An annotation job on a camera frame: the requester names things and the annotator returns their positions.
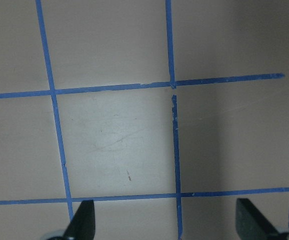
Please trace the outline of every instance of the blue grid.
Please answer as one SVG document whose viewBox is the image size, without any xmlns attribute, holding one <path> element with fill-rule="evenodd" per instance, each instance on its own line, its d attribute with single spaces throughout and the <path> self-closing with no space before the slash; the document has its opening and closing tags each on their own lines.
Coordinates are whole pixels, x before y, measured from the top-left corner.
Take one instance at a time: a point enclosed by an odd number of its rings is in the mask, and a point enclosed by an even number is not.
<svg viewBox="0 0 289 240">
<path fill-rule="evenodd" d="M 37 17 L 38 17 L 38 23 L 39 23 L 40 35 L 41 35 L 41 41 L 42 41 L 42 47 L 43 47 L 43 53 L 44 53 L 46 72 L 47 72 L 47 77 L 48 77 L 48 82 L 49 82 L 49 90 L 0 93 L 0 99 L 51 96 L 66 198 L 1 200 L 0 205 L 67 203 L 69 218 L 72 219 L 73 217 L 73 204 L 72 203 L 81 202 L 83 200 L 118 201 L 118 200 L 175 198 L 176 208 L 177 208 L 178 239 L 180 239 L 182 235 L 182 229 L 183 229 L 182 205 L 181 205 L 182 198 L 239 196 L 239 195 L 253 195 L 253 194 L 268 194 L 268 193 L 289 193 L 289 187 L 257 188 L 257 189 L 245 189 L 245 190 L 229 190 L 229 191 L 181 192 L 177 96 L 173 95 L 171 101 L 173 103 L 172 122 L 173 122 L 176 192 L 164 193 L 164 194 L 142 194 L 142 195 L 120 195 L 120 196 L 72 198 L 71 192 L 70 192 L 68 173 L 67 173 L 67 168 L 66 168 L 66 156 L 65 156 L 63 137 L 62 137 L 62 131 L 61 131 L 57 95 L 90 93 L 90 92 L 101 92 L 101 91 L 123 91 L 123 90 L 134 90 L 134 89 L 165 88 L 165 87 L 171 87 L 172 89 L 176 89 L 178 86 L 282 79 L 285 77 L 285 75 L 283 73 L 269 73 L 269 74 L 229 76 L 229 77 L 217 77 L 217 78 L 206 78 L 206 79 L 176 80 L 175 66 L 174 66 L 174 51 L 173 51 L 174 47 L 173 47 L 173 31 L 172 31 L 172 26 L 173 26 L 172 25 L 172 3 L 171 3 L 171 0 L 165 0 L 167 50 L 168 50 L 168 66 L 169 66 L 170 81 L 153 82 L 150 84 L 134 83 L 134 84 L 56 89 L 55 84 L 54 84 L 54 79 L 53 79 L 41 0 L 35 0 L 35 3 L 36 3 Z"/>
</svg>

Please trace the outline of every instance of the gray floor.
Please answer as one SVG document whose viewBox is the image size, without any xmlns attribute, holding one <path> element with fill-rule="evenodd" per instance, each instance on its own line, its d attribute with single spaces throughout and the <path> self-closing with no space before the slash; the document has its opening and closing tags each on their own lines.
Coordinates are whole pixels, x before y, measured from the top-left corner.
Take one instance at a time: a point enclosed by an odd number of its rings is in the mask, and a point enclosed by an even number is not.
<svg viewBox="0 0 289 240">
<path fill-rule="evenodd" d="M 96 240 L 238 240 L 244 197 L 288 227 L 289 0 L 172 0 L 173 45 L 169 2 L 42 0 L 46 52 L 40 0 L 0 0 L 0 240 L 63 230 L 82 198 Z"/>
</svg>

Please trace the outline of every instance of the black object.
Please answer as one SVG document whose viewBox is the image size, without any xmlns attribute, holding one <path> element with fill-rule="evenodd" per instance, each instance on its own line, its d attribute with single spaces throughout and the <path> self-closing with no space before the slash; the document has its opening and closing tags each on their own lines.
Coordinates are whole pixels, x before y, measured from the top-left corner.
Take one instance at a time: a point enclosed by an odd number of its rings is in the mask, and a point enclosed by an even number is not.
<svg viewBox="0 0 289 240">
<path fill-rule="evenodd" d="M 95 233 L 95 205 L 93 200 L 87 200 L 81 202 L 63 236 L 48 240 L 93 240 Z"/>
<path fill-rule="evenodd" d="M 235 229 L 241 240 L 289 240 L 289 232 L 279 233 L 248 198 L 238 198 Z"/>
</svg>

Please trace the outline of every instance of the floor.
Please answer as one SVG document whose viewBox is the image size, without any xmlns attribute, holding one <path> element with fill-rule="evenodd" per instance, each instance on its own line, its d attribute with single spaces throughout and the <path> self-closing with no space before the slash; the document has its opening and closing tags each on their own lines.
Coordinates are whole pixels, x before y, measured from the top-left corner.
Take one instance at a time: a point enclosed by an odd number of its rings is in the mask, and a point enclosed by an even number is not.
<svg viewBox="0 0 289 240">
<path fill-rule="evenodd" d="M 289 227 L 289 0 L 0 0 L 0 240 L 95 201 L 95 240 Z"/>
</svg>

